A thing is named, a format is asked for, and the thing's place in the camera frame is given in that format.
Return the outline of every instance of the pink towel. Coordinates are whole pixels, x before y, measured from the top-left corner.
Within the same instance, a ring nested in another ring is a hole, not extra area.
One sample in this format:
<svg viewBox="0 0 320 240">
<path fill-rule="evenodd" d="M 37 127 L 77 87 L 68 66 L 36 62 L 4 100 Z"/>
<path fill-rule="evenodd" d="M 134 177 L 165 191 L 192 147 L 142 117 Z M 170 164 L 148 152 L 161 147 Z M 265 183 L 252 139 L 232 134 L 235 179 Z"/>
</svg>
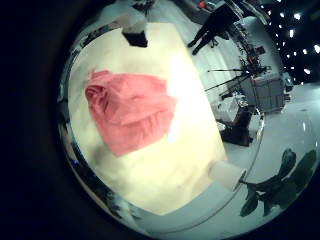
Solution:
<svg viewBox="0 0 320 240">
<path fill-rule="evenodd" d="M 154 76 L 92 71 L 85 94 L 89 110 L 115 156 L 160 140 L 169 131 L 176 100 Z"/>
</svg>

